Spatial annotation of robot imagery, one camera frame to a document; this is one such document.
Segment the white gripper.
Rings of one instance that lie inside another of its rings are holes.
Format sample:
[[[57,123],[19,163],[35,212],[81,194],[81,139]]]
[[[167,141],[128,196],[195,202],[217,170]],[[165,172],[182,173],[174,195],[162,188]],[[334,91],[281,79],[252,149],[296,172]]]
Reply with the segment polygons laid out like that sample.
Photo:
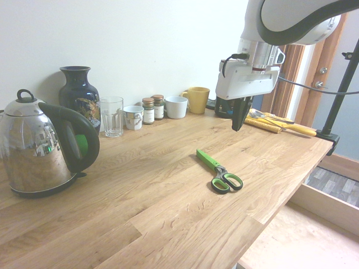
[[[232,118],[234,131],[238,131],[244,124],[254,96],[272,92],[279,73],[278,66],[267,66],[264,71],[253,71],[250,64],[240,60],[229,60],[226,64],[220,64],[215,93],[224,100],[235,99]]]

